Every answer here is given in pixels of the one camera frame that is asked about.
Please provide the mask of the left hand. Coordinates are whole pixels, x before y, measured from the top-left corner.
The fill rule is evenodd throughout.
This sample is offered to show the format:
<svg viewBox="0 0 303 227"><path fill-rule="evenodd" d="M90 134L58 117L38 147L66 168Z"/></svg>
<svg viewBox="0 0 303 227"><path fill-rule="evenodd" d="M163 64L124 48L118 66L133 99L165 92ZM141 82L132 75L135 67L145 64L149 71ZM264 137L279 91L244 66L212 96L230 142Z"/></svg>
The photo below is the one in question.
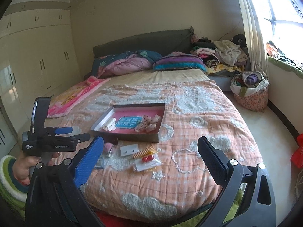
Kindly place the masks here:
<svg viewBox="0 0 303 227"><path fill-rule="evenodd" d="M24 153L20 153L12 167L15 179L26 186L30 185L29 169L40 162L42 162L41 157L27 156Z"/></svg>

